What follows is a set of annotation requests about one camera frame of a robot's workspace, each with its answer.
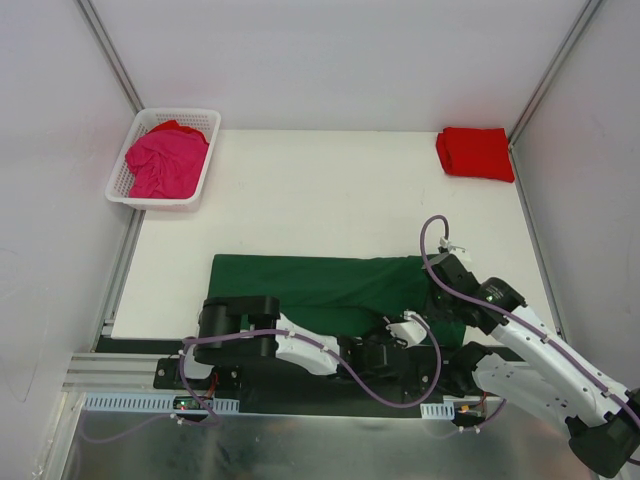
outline folded red towel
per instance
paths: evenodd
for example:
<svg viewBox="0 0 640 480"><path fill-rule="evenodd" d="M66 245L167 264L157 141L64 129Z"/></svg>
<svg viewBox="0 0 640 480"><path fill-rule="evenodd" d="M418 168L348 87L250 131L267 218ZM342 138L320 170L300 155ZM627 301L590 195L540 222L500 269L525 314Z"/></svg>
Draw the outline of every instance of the folded red towel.
<svg viewBox="0 0 640 480"><path fill-rule="evenodd" d="M442 168L449 175L515 180L503 128L445 128L438 135L436 149Z"/></svg>

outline pink cloth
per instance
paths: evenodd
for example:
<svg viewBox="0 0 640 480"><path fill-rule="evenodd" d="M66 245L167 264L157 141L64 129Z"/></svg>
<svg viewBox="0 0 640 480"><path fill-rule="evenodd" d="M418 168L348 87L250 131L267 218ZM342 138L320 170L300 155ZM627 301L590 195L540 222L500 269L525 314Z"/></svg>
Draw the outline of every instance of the pink cloth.
<svg viewBox="0 0 640 480"><path fill-rule="evenodd" d="M208 149L198 133L158 130L139 138L125 155L129 170L136 177L129 197L191 197Z"/></svg>

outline white plastic basket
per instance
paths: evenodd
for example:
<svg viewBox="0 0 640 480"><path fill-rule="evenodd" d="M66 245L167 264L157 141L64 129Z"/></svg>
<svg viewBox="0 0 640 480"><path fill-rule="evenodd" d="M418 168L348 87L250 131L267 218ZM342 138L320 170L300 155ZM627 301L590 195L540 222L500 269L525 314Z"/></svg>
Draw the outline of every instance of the white plastic basket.
<svg viewBox="0 0 640 480"><path fill-rule="evenodd" d="M184 199L129 198L129 190L133 185L134 176L129 171L124 156L136 140L168 120L176 120L180 125L187 125L200 130L209 142L209 149L202 166L196 191L191 197ZM138 210L196 211L200 206L200 194L202 193L204 179L213 155L213 147L218 136L220 120L220 114L215 110L201 108L145 108L140 111L133 120L133 125L111 172L111 177L105 190L107 199L112 202L125 203Z"/></svg>

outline cable tie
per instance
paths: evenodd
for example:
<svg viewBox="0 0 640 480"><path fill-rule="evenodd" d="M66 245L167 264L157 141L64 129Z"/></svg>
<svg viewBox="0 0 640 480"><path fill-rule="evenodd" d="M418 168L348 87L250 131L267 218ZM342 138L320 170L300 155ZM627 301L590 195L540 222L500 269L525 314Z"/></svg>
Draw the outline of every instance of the cable tie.
<svg viewBox="0 0 640 480"><path fill-rule="evenodd" d="M444 237L440 237L440 247L444 248L447 252L451 250L451 241Z"/></svg>

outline white wall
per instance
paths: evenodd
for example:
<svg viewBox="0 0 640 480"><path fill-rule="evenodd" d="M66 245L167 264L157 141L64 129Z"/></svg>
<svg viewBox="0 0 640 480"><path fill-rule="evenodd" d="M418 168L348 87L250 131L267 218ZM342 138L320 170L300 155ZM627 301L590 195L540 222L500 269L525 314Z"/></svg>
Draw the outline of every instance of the white wall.
<svg viewBox="0 0 640 480"><path fill-rule="evenodd" d="M132 120L74 3L0 7L0 478L32 478L128 213L103 191Z"/></svg>
<svg viewBox="0 0 640 480"><path fill-rule="evenodd" d="M516 146L570 340L633 388L640 386L639 23L637 0L607 2Z"/></svg>
<svg viewBox="0 0 640 480"><path fill-rule="evenodd" d="M94 0L146 106L225 128L516 122L585 0Z"/></svg>

